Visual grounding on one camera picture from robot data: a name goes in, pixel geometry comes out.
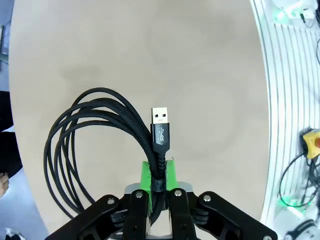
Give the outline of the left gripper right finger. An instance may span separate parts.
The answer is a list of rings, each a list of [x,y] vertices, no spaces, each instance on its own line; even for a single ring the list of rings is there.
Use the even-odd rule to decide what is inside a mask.
[[[178,182],[173,160],[166,163],[168,209],[174,240],[196,240],[196,228],[217,240],[276,240],[278,235],[218,194],[199,196]]]

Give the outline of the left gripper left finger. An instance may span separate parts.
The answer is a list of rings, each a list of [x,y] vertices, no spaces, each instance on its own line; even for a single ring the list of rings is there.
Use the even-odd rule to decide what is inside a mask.
[[[144,240],[149,225],[149,193],[135,189],[122,198],[107,194],[47,240]]]

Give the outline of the person's right hand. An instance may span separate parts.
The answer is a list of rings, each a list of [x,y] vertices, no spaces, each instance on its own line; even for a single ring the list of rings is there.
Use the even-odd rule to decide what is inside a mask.
[[[9,176],[7,173],[0,174],[0,198],[4,196],[4,194],[9,189]]]

